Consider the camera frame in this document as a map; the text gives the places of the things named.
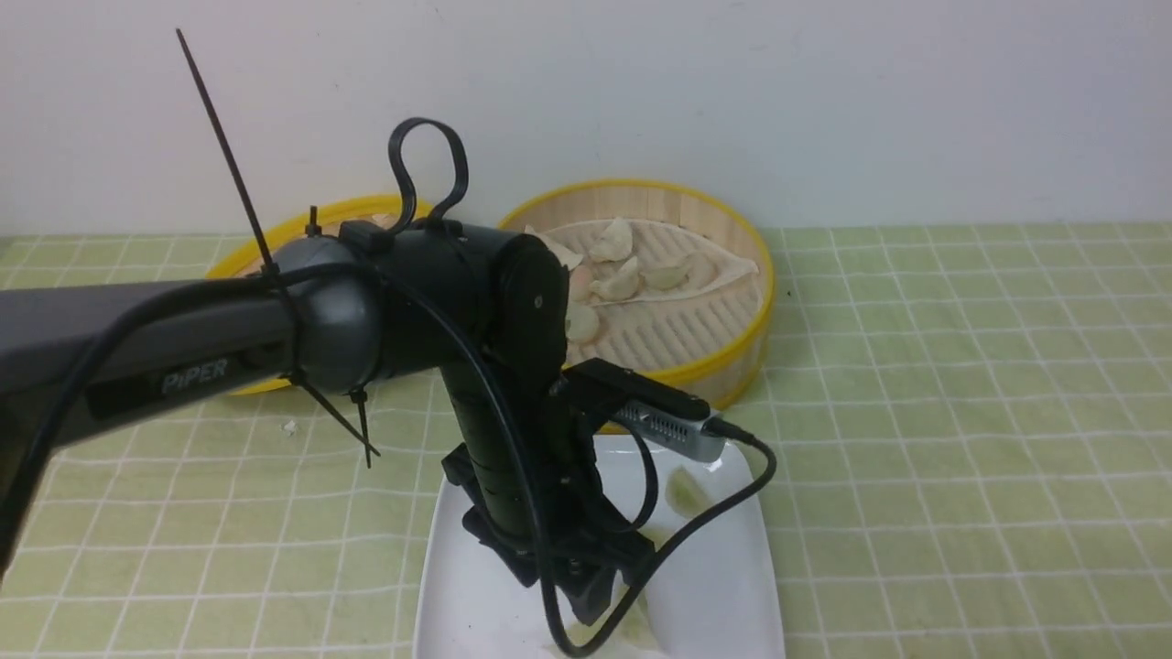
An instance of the dumpling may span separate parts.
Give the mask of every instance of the dumpling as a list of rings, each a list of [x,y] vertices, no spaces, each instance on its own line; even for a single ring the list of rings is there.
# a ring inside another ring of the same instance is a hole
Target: dumpling
[[[611,599],[611,606],[602,613],[593,625],[584,625],[579,621],[574,621],[572,625],[566,627],[566,636],[574,645],[582,645],[590,639],[594,638],[598,630],[602,627],[602,624],[614,611],[615,605],[620,599],[627,593],[627,585],[622,584],[615,589],[614,597]],[[652,657],[663,657],[662,647],[660,646],[659,639],[655,638],[655,633],[652,631],[650,623],[650,610],[647,604],[647,591],[639,593],[635,598],[635,605],[627,610],[627,614],[622,617],[619,621],[619,627],[614,630],[614,634],[611,637],[609,641],[602,645],[604,657],[627,658],[627,657],[647,657],[648,653]],[[559,655],[560,652],[553,651],[554,657]]]
[[[699,291],[716,279],[716,265],[713,259],[703,252],[691,252],[688,254],[688,281],[683,285],[686,291]]]
[[[622,260],[631,256],[634,247],[635,237],[631,222],[620,217],[599,235],[598,242],[590,249],[590,258],[597,263]]]
[[[566,266],[568,270],[578,267],[578,264],[582,261],[581,254],[554,240],[553,238],[538,233],[537,230],[529,224],[525,225],[525,233],[540,238],[541,242],[545,243],[545,246],[553,252],[553,256],[558,257],[561,265]]]
[[[571,344],[588,344],[598,337],[601,322],[593,307],[570,303],[566,306],[566,340]]]
[[[691,519],[713,507],[711,497],[683,467],[676,467],[667,477],[666,498],[672,510],[684,519]]]
[[[609,303],[618,303],[632,298],[639,291],[639,257],[631,257],[631,260],[611,277],[591,281],[590,291]]]
[[[590,297],[590,284],[594,280],[594,269],[584,263],[570,273],[570,301],[581,303]]]
[[[688,278],[688,271],[690,269],[691,265],[688,263],[688,257],[686,254],[667,265],[643,270],[643,283],[647,284],[649,288],[654,288],[656,291],[669,291],[682,284],[683,280]]]

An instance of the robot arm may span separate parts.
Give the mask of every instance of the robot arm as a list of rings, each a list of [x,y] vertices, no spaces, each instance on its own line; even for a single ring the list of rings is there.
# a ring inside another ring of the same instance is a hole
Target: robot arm
[[[306,383],[333,394],[438,368],[464,439],[444,460],[444,470],[473,502],[465,528],[500,555],[523,584],[537,582],[537,538],[522,491],[525,478],[510,450],[516,448],[510,442],[522,442],[538,474],[533,498],[550,521],[554,580],[579,619],[598,619],[609,605],[615,572],[622,571],[629,583],[653,558],[654,546],[633,529],[621,530],[628,524],[602,495],[593,436],[632,401],[662,405],[663,399],[626,386],[624,379],[641,379],[624,369],[599,371],[587,362],[563,372],[568,272],[557,258],[532,236],[428,219],[394,236],[373,224],[346,223],[338,238],[298,239],[278,251],[274,261],[291,274],[353,265],[409,283],[471,338],[516,412],[519,436],[505,434],[481,375],[435,318],[393,286],[352,276],[291,286],[300,327],[284,313],[278,295],[261,292],[185,310],[136,330],[84,383],[53,448],[266,378],[288,376],[294,366]],[[39,480],[39,474],[29,478],[26,473],[23,480],[18,475],[30,464],[38,424],[71,364],[116,318],[188,285],[0,292],[6,312],[0,319],[5,568],[33,500],[28,484],[35,489]],[[661,395],[682,396],[677,400],[684,406],[700,402],[662,389]],[[702,405],[696,421],[709,416]],[[638,422],[636,416],[628,422]],[[652,423],[645,426],[643,434],[653,441],[684,443],[655,434]],[[722,441],[708,440],[718,455]]]
[[[472,507],[465,530],[517,579],[540,583],[545,617],[567,655],[597,651],[667,557],[693,532],[759,491],[776,457],[691,395],[593,359],[563,369],[568,272],[540,239],[443,215],[464,195],[468,163],[444,124],[408,120],[391,134],[403,209],[390,230],[343,223],[270,254],[203,80],[178,34],[265,261],[255,277],[0,292],[0,575],[53,453],[121,426],[272,376],[289,378],[346,423],[323,393],[349,394],[438,368],[464,442],[443,460]],[[456,185],[411,223],[415,189],[400,147],[421,124],[448,138]],[[635,437],[648,496],[628,522],[602,492],[593,440],[608,421]],[[657,482],[643,439],[694,460],[716,460],[724,437],[762,451],[751,484],[688,522],[656,550],[639,532]],[[560,589],[582,623],[629,590],[593,639],[573,645]]]

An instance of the square plate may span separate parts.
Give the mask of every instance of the square plate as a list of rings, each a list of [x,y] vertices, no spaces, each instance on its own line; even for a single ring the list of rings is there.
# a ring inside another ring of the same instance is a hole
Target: square plate
[[[600,435],[598,469],[614,505],[629,519],[643,496],[643,468],[629,435]],[[718,501],[752,476],[740,449],[727,443],[711,464],[652,447],[660,498],[648,526],[675,531],[684,519],[665,501],[667,477],[687,468]],[[436,502],[423,564],[415,625],[417,659],[552,659],[541,593],[525,589],[500,559],[463,529],[471,502],[444,481]],[[761,504],[752,497],[683,542],[647,585],[652,631],[672,659],[754,657],[784,659],[769,538]],[[558,593],[565,624],[570,604]]]

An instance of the black cable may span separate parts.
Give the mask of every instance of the black cable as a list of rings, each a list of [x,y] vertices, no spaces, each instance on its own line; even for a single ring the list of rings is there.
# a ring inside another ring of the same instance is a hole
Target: black cable
[[[605,515],[594,503],[597,492],[581,488],[578,494],[581,497],[582,510],[586,511],[586,515],[599,528],[611,534],[627,534],[646,526],[647,522],[652,518],[652,514],[655,512],[655,507],[659,504],[659,473],[655,470],[655,460],[652,457],[652,451],[647,448],[647,440],[638,430],[622,421],[614,420],[614,423],[621,426],[627,433],[631,433],[631,437],[635,440],[635,446],[639,448],[639,456],[643,461],[643,503],[639,508],[639,512],[634,519],[621,526],[608,526]]]

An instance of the green tablecloth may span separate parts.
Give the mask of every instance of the green tablecloth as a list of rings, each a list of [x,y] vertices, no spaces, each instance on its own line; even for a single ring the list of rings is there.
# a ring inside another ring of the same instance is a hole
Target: green tablecloth
[[[763,235],[770,358],[728,415],[783,458],[762,504],[788,655],[1167,657],[1172,226]],[[200,277],[240,240],[20,238],[0,286]],[[372,407],[369,471],[289,390],[60,455],[0,657],[409,657],[459,435],[431,375]]]

